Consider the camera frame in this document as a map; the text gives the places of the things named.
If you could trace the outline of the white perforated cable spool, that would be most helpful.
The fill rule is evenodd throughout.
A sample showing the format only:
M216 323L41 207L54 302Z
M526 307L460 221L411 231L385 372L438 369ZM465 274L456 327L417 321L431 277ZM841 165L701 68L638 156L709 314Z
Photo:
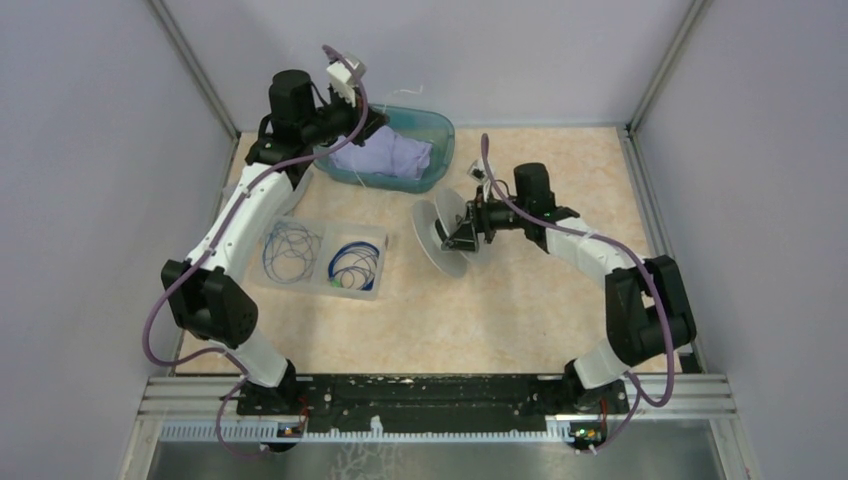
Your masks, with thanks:
M435 200L418 200L411 208L412 223L422 250L436 268L450 277L461 278L469 266L487 266L492 249L481 243L476 253L443 251L441 244L467 218L466 203L453 189L441 189Z

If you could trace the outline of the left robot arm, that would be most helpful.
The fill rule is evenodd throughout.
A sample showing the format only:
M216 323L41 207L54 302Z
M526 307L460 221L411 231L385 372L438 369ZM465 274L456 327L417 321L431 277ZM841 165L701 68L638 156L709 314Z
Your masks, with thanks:
M327 101L315 95L302 70L273 76L270 112L260 121L238 184L200 243L185 259L165 263L165 292L153 308L169 306L180 329L208 342L208 351L231 356L277 414L298 404L296 370L259 331L258 306L240 283L271 217L298 202L311 162L349 143L364 144L387 123L368 104L362 68L336 62L327 74Z

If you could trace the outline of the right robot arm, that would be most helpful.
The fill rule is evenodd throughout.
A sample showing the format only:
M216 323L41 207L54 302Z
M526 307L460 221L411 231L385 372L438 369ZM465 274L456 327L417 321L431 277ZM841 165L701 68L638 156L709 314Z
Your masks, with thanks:
M603 388L633 367L695 339L686 289L671 257L630 255L592 232L578 212L557 205L541 163L515 167L516 191L505 199L497 197L495 182L481 163L470 174L478 183L472 199L443 189L434 201L413 208L419 243L441 272L462 277L470 264L486 262L498 232L520 230L604 291L605 338L564 368L563 398L569 408L590 411Z

